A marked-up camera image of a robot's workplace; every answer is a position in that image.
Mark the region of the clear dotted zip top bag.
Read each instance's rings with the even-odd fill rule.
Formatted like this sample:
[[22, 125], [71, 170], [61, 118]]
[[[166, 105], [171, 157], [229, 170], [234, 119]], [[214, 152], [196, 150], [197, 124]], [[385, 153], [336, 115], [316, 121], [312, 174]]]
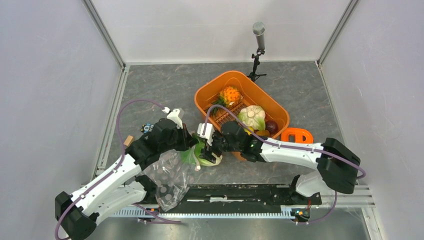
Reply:
[[177, 207], [183, 200], [200, 163], [195, 159], [194, 147], [186, 151], [170, 150], [160, 155], [159, 160], [141, 172], [157, 186], [154, 199], [164, 212]]

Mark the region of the white toy cabbage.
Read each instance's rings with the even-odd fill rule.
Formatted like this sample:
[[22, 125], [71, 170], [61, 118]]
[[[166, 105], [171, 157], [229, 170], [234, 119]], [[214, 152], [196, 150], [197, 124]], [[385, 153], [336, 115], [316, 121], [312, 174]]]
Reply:
[[238, 119], [247, 127], [256, 131], [266, 129], [266, 112], [258, 105], [250, 105], [240, 110]]

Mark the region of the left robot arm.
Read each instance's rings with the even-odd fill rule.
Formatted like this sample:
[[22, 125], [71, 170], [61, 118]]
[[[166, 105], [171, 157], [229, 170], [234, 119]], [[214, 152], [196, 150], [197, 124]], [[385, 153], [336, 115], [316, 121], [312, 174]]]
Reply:
[[150, 132], [124, 148], [121, 157], [105, 172], [71, 194], [61, 192], [55, 197], [57, 224], [67, 239], [85, 240], [106, 218], [128, 205], [153, 203], [157, 198], [157, 184], [140, 173], [156, 163], [168, 151], [185, 152], [198, 140], [187, 130], [166, 118], [154, 124]]

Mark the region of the green toy lettuce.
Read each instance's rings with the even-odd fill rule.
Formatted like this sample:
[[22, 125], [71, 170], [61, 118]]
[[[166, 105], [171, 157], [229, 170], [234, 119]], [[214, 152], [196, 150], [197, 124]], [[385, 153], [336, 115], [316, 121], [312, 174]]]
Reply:
[[203, 158], [201, 156], [201, 150], [205, 147], [205, 144], [203, 142], [197, 143], [195, 146], [190, 148], [189, 150], [186, 150], [184, 152], [181, 152], [181, 159], [183, 163], [186, 164], [192, 164], [195, 165], [196, 168], [199, 170], [202, 166], [203, 167], [214, 167], [221, 163], [223, 156], [216, 156], [215, 162], [210, 162], [207, 159]]

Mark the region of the yellow green toy mango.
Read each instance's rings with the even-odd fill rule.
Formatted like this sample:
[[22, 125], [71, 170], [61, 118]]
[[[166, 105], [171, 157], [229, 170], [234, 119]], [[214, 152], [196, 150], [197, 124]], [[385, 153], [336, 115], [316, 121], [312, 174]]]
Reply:
[[254, 130], [252, 127], [250, 127], [250, 126], [248, 126], [247, 128], [245, 128], [245, 129], [244, 129], [244, 131], [245, 131], [248, 135], [251, 135], [252, 133], [254, 133], [254, 132], [255, 132], [255, 130]]

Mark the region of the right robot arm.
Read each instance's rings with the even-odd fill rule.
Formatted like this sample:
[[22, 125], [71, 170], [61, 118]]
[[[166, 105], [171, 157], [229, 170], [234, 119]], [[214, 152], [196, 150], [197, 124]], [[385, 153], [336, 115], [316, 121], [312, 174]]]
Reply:
[[312, 170], [296, 176], [289, 189], [289, 199], [302, 204], [313, 194], [331, 189], [342, 194], [352, 194], [361, 160], [335, 138], [323, 143], [295, 143], [271, 137], [248, 134], [236, 121], [229, 121], [215, 130], [211, 123], [200, 123], [198, 136], [205, 140], [201, 157], [214, 162], [224, 152], [239, 153], [249, 162], [287, 163]]

